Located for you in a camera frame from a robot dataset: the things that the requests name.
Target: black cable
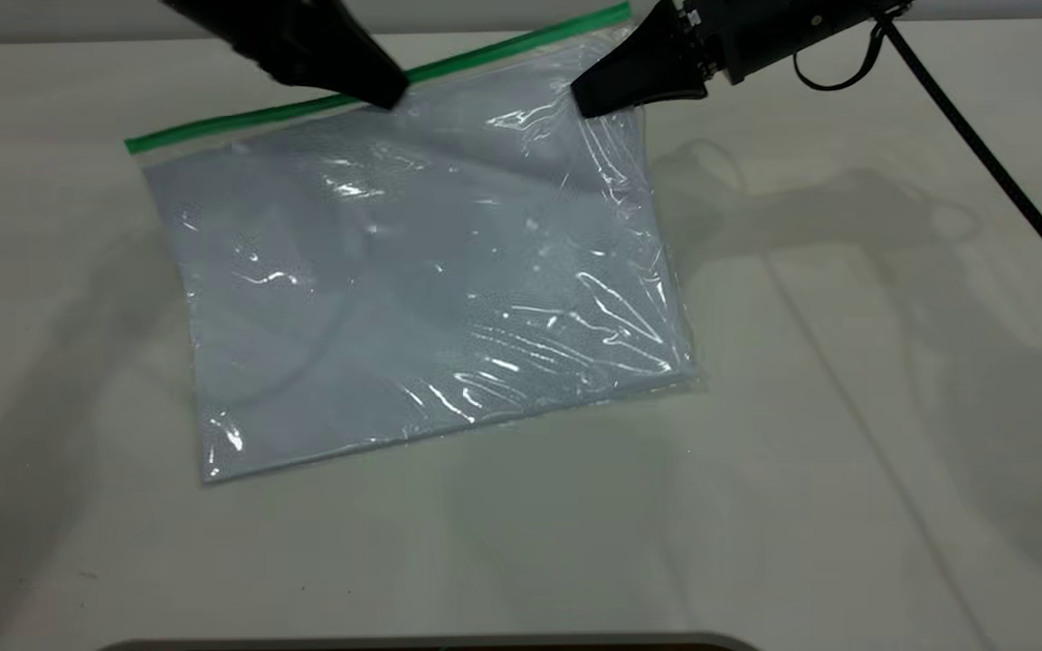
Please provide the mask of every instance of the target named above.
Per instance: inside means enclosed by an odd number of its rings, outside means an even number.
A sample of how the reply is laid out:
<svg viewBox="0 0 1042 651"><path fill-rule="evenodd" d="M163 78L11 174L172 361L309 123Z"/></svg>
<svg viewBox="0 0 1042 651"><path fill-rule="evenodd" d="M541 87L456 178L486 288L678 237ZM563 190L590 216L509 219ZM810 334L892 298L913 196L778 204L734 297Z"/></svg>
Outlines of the black cable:
<svg viewBox="0 0 1042 651"><path fill-rule="evenodd" d="M821 83L815 83L807 78L807 75L802 74L801 67L798 67L798 53L795 52L794 58L794 74L798 75L799 81L805 83L807 85L814 87L815 91L822 91L823 93L834 93L835 91L845 91L847 87L855 85L855 83L863 81L863 78L871 72L875 67L875 61L879 60L879 52L882 51L882 40L884 40L886 33L882 29L882 25L877 24L871 30L871 45L867 46L867 54L863 57L863 65L860 67L860 71L854 74L854 77L847 79L842 83L835 83L835 85L822 85Z"/></svg>
<svg viewBox="0 0 1042 651"><path fill-rule="evenodd" d="M795 58L794 66L795 72L798 74L798 78L802 79L807 85L815 87L816 91L836 91L842 90L842 87L847 87L854 85L855 82L860 81L865 77L867 72L871 72L872 67L874 67L873 58L879 55L879 46L876 45L876 41L880 42L884 36L890 37L890 42L895 46L902 57L902 61L907 64L907 67L915 74L915 78L919 79L923 90L931 95L931 99L936 102L939 106L939 110L943 111L943 115L947 117L948 122L951 126L956 128L956 131L963 136L964 143L967 143L968 147L971 148L972 152L975 152L975 156L978 156L979 161L984 164L984 167L988 169L992 178L995 178L997 184L1000 189L1004 191L1008 198L1011 199L1013 203L1016 203L1016 207L1020 210L1020 214L1024 216L1026 222L1028 222L1032 228L1037 231L1039 239L1042 239L1042 214L1039 211L1032 199L1026 196L1024 191L1018 185L1018 182L1012 178L1012 175L1008 173L1008 169L1004 165L1000 164L996 155L991 152L988 145L984 143L984 140L979 137L979 134L975 132L975 128L971 127L971 124L963 117L963 114L956 108L956 104L951 103L950 98L947 98L947 94L943 92L943 89L939 86L939 83L935 78L931 77L931 73L927 72L926 66L922 65L919 60L915 51L911 50L911 46L902 34L896 28L893 18L898 17L902 14L902 7L896 8L893 11L878 11L873 5L868 1L866 3L867 10L871 12L871 16L875 18L875 28L871 32L871 46L867 49L867 58L863 61L863 69L860 70L860 74L857 74L854 78L848 79L847 81L840 83L837 86L829 85L818 85L818 83L812 82L810 79L803 77L802 73L798 70L798 60Z"/></svg>

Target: table surface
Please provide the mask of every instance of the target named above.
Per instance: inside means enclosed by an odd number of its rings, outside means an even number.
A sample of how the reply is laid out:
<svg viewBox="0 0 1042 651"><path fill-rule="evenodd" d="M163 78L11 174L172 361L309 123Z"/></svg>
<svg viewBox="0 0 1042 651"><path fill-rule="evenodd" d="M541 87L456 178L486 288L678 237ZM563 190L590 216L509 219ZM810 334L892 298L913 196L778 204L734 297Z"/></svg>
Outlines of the table surface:
<svg viewBox="0 0 1042 651"><path fill-rule="evenodd" d="M1042 21L902 29L1042 206ZM865 40L803 66L842 79ZM1042 244L889 48L844 93L788 65L711 90L648 110L701 386L202 487L121 140L315 92L212 41L0 46L0 648L1042 648Z"/></svg>

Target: white wall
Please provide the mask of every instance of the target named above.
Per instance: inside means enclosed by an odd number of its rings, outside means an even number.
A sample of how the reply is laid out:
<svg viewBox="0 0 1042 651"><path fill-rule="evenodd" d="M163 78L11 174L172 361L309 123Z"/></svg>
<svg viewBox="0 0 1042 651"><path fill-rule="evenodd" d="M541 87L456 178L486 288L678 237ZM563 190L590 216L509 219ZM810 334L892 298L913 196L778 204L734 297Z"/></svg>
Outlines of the white wall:
<svg viewBox="0 0 1042 651"><path fill-rule="evenodd" d="M368 29L534 29L616 0L346 0ZM654 0L632 0L644 12ZM1042 17L1042 0L917 0L915 18ZM156 0L0 0L0 42L185 37L195 26Z"/></svg>

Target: green zipper seal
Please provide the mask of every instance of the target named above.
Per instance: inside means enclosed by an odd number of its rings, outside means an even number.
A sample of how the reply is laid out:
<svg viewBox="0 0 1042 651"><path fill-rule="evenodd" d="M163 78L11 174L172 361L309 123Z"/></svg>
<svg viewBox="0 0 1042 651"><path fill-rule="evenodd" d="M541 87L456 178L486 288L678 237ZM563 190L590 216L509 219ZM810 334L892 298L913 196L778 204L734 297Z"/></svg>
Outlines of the green zipper seal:
<svg viewBox="0 0 1042 651"><path fill-rule="evenodd" d="M407 72L410 83L421 83L429 79L445 77L447 74L466 71L472 67L485 66L501 58L513 57L513 55L541 48L542 45L549 45L566 37L579 36L607 26L620 24L629 20L629 3L614 4L607 7L587 14L584 17L570 18L563 24L546 26L546 28L522 33L521 36L510 37L508 41L501 41L494 45L487 45L485 48L472 50L464 54L456 54L454 57L442 58L442 60L426 64ZM124 141L127 144L127 152L141 154L152 151L160 147L193 141L196 137L235 131L239 128L259 127L260 124L272 122L284 122L298 117L312 115L321 111L331 110L348 104L359 103L359 99L350 95L329 95L327 98L311 99L306 102L295 104L284 104L284 106L273 106L260 108L257 111L248 111L231 116L214 117L214 119L198 120L188 124L180 124L178 127L165 128L163 131L148 133L138 137L129 137Z"/></svg>

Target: ziplock bag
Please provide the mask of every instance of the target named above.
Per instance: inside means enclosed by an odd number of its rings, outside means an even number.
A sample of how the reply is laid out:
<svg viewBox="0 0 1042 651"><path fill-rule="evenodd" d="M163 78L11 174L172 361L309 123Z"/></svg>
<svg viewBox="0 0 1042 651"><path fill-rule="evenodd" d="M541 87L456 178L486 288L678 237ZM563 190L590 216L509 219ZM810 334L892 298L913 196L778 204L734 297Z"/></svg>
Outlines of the ziplock bag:
<svg viewBox="0 0 1042 651"><path fill-rule="evenodd" d="M334 96L128 142L188 294L206 481L694 374L637 116L570 94L627 19L412 71L392 112Z"/></svg>

